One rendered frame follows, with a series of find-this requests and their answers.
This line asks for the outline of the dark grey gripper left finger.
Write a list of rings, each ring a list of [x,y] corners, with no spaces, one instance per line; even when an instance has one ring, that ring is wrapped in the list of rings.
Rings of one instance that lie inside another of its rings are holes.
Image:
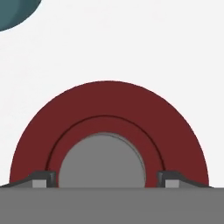
[[[56,187],[55,171],[35,171],[26,178],[12,182],[6,185],[0,185],[0,188],[51,188]]]

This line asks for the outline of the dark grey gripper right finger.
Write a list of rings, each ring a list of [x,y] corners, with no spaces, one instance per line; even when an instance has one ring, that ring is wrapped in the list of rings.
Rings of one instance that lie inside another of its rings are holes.
[[[209,188],[209,185],[190,180],[178,171],[159,171],[157,186],[162,188]]]

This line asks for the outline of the dark red blender lid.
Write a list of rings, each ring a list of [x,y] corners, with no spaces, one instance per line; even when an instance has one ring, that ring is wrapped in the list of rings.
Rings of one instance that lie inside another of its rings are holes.
[[[58,172],[75,144],[100,132],[116,133],[136,146],[147,187],[157,185],[162,170],[208,183],[204,154],[185,118],[157,94],[120,81],[83,84],[49,101],[20,137],[10,182],[35,171]]]

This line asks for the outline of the teal round object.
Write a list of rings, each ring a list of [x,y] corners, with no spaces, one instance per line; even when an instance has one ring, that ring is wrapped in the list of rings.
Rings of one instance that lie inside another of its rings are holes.
[[[0,32],[23,23],[41,0],[0,0]]]

